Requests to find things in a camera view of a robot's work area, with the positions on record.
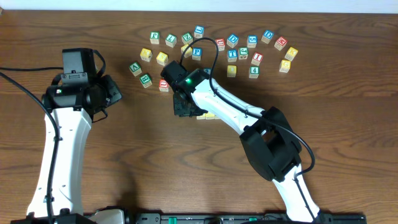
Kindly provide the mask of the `yellow O block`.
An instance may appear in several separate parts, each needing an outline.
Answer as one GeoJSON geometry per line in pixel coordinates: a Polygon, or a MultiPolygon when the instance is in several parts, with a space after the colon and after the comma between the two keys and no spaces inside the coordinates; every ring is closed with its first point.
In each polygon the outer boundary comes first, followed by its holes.
{"type": "Polygon", "coordinates": [[[205,119],[214,119],[215,115],[213,113],[206,113],[205,114],[205,119]]]}

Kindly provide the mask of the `yellow C block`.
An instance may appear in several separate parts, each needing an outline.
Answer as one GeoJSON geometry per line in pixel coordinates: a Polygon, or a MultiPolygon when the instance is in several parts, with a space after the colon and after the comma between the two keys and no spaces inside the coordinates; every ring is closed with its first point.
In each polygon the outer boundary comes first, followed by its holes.
{"type": "Polygon", "coordinates": [[[197,116],[197,119],[206,119],[206,114],[202,114],[200,116],[197,116]]]}

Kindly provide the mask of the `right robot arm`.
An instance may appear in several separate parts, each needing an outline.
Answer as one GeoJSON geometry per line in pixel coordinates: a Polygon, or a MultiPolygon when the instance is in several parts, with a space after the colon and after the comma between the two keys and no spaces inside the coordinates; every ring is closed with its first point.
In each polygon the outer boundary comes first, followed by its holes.
{"type": "Polygon", "coordinates": [[[292,221],[319,220],[320,209],[302,177],[306,171],[299,154],[306,143],[292,131],[280,110],[264,110],[240,100],[203,70],[179,70],[162,76],[179,97],[213,113],[239,134],[250,165],[274,183],[292,221]]]}

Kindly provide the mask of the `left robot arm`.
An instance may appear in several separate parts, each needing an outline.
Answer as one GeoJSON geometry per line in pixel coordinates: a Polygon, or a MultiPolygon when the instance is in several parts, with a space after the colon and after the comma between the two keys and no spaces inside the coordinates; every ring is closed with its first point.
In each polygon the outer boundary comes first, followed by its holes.
{"type": "Polygon", "coordinates": [[[53,82],[42,97],[46,137],[40,175],[27,215],[19,223],[127,223],[126,212],[106,207],[86,215],[81,174],[86,140],[95,113],[121,99],[109,75],[69,75],[53,82]]]}

